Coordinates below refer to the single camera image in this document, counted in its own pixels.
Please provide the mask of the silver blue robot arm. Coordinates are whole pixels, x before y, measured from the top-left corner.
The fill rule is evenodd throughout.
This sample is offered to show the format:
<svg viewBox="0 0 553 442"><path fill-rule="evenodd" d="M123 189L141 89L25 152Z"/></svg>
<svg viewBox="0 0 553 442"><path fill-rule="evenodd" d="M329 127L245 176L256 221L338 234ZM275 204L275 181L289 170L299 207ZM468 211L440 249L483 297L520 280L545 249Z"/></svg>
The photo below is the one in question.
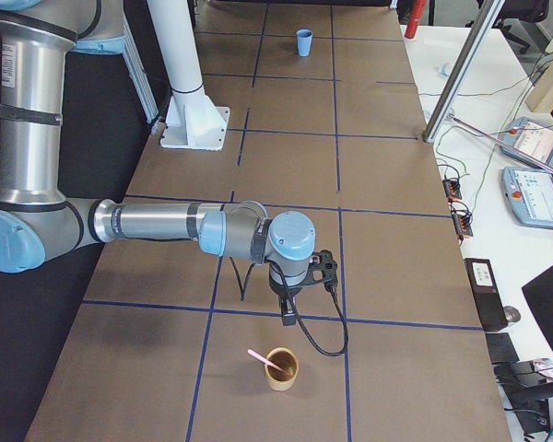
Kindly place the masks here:
<svg viewBox="0 0 553 442"><path fill-rule="evenodd" d="M0 272L20 273L116 239L192 240L206 253L267 265L281 318L318 265L311 219L240 204L118 204L58 188L65 57L124 50L119 1L0 1Z"/></svg>

